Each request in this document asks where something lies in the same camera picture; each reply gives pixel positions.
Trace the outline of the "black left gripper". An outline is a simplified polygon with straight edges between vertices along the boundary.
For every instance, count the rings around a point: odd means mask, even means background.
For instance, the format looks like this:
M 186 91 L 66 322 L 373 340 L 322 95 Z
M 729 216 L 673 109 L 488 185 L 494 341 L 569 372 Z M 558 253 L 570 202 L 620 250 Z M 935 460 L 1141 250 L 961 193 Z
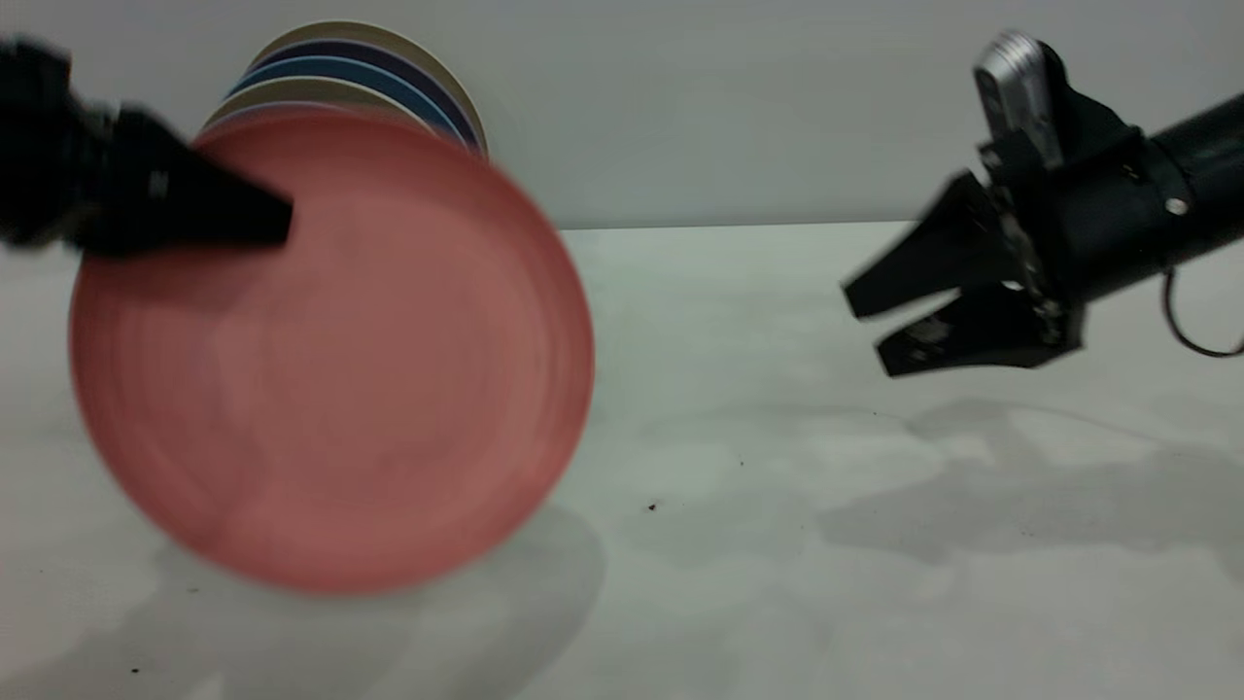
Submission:
M 80 99 L 71 58 L 29 37 L 1 53 L 4 247 L 127 257 L 289 240 L 294 201 L 193 150 L 142 108 Z

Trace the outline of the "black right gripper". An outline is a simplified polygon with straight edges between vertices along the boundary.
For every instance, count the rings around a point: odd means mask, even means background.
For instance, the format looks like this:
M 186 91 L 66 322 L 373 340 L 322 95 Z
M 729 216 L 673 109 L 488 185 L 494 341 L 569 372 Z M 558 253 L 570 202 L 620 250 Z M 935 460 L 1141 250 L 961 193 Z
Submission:
M 911 230 L 843 282 L 857 320 L 964 291 L 877 342 L 889 377 L 1042 367 L 1081 349 L 1088 305 L 1151 276 L 1169 279 L 1198 256 L 1191 126 L 1128 129 L 1055 169 L 1014 133 L 983 148 L 982 160 L 998 209 L 977 174 L 960 172 Z

